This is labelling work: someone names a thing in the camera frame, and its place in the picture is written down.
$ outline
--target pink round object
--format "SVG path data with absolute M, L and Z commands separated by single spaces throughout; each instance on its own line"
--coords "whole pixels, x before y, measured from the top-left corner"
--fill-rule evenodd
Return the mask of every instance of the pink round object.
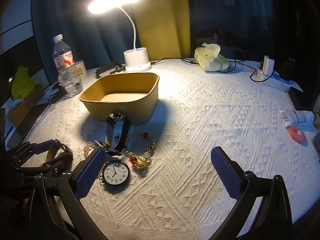
M 305 143 L 307 138 L 303 131 L 301 131 L 298 127 L 291 126 L 288 128 L 290 136 L 293 140 L 297 141 L 298 143 Z

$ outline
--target white watch dial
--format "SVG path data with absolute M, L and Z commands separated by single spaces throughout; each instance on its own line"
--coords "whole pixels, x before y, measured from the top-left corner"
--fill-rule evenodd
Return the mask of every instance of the white watch dial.
M 111 162 L 106 164 L 103 177 L 106 183 L 111 185 L 119 185 L 124 183 L 129 176 L 128 166 L 119 162 Z

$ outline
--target table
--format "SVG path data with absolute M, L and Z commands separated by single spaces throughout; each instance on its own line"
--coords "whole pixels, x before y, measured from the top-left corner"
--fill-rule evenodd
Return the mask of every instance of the table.
M 291 139 L 278 112 L 293 109 L 288 94 L 254 83 L 252 70 L 239 64 L 231 73 L 205 73 L 172 60 L 153 65 L 150 72 L 160 76 L 159 103 L 150 121 L 131 131 L 156 137 L 151 165 L 145 173 L 131 171 L 122 192 L 107 191 L 96 180 L 81 199 L 108 239 L 208 239 L 235 204 L 210 162 L 215 146 L 258 177 L 283 176 L 293 222 L 315 203 L 320 164 L 310 137 L 316 130 L 302 127 L 307 145 Z M 94 70 L 88 74 L 84 87 L 95 80 Z M 68 145 L 74 152 L 72 168 L 83 160 L 84 145 L 103 141 L 106 129 L 78 98 L 58 102 L 29 138 L 32 143 L 57 138 Z M 34 156 L 28 165 L 44 160 L 45 154 Z M 249 229 L 258 206 L 259 201 L 240 234 Z

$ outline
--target yellow curtain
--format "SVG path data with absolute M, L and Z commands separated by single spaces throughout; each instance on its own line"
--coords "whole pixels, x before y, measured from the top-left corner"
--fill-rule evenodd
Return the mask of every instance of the yellow curtain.
M 134 4 L 134 16 L 150 60 L 190 55 L 188 0 L 140 0 Z

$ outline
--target barcode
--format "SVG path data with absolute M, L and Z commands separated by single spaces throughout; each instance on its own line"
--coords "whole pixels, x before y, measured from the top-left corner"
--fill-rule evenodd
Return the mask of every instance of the barcode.
M 284 122 L 291 122 L 291 119 L 289 118 L 289 116 L 287 115 L 287 112 L 282 112 L 281 113 L 281 117 L 283 119 Z

